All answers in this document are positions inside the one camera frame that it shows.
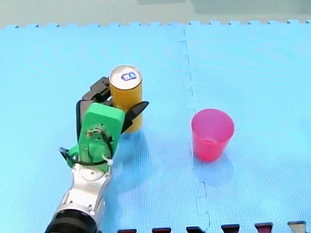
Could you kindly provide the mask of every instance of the gray floor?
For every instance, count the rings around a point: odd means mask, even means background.
[[[288,19],[311,19],[311,0],[0,0],[0,27]]]

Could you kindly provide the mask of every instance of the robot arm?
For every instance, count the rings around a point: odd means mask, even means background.
[[[78,144],[60,152],[72,168],[65,193],[45,233],[101,233],[104,192],[120,134],[147,107],[144,101],[126,113],[112,107],[108,78],[101,78],[76,105]]]

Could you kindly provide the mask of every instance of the interlocking tile edge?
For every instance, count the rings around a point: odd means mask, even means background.
[[[58,23],[47,23],[47,24],[27,24],[25,26],[19,26],[17,24],[13,25],[7,25],[4,28],[7,29],[18,29],[18,28],[42,28],[42,27],[124,27],[124,26],[174,26],[174,25],[258,25],[258,24],[310,24],[311,19],[301,21],[297,19],[289,19],[286,22],[277,21],[277,20],[268,20],[268,21],[260,21],[260,20],[250,20],[248,22],[240,22],[240,21],[209,21],[207,23],[201,22],[201,21],[190,21],[188,24],[178,23],[178,22],[170,22],[170,23],[161,23],[161,22],[150,22],[147,24],[139,23],[139,22],[129,22],[128,24],[120,24],[120,23],[108,23],[108,24],[98,24],[98,23],[90,23],[86,25],[80,25],[75,23],[69,23],[69,24],[58,24]]]

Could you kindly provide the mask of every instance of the red plastic cup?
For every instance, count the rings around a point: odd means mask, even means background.
[[[192,119],[193,153],[201,160],[217,160],[234,134],[234,123],[224,112],[205,109]]]

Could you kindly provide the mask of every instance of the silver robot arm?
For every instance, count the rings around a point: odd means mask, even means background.
[[[100,233],[104,192],[111,170],[102,172],[75,164],[72,186],[65,193],[45,233]]]

